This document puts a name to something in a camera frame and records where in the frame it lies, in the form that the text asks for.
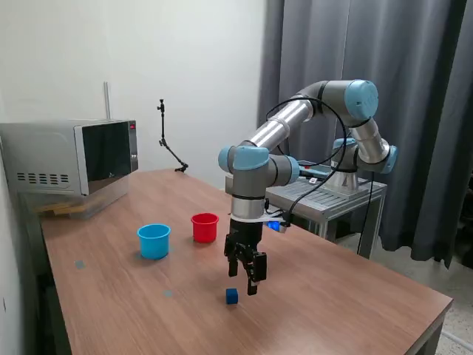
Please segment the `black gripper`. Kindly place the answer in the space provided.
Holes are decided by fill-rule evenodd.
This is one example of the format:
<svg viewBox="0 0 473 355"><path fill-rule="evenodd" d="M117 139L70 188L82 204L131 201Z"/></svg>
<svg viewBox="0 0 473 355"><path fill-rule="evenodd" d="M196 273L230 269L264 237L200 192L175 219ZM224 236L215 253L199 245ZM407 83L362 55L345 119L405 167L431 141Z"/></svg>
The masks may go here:
<svg viewBox="0 0 473 355"><path fill-rule="evenodd" d="M231 218L229 233L225 237L224 255L228 260L229 277L235 277L238 273L238 261L243 248L248 255L252 255L251 259L245 263L249 296L255 295L259 282L267 279L267 255L257 251L257 246L262 239L262 227L262 222L248 223Z"/></svg>

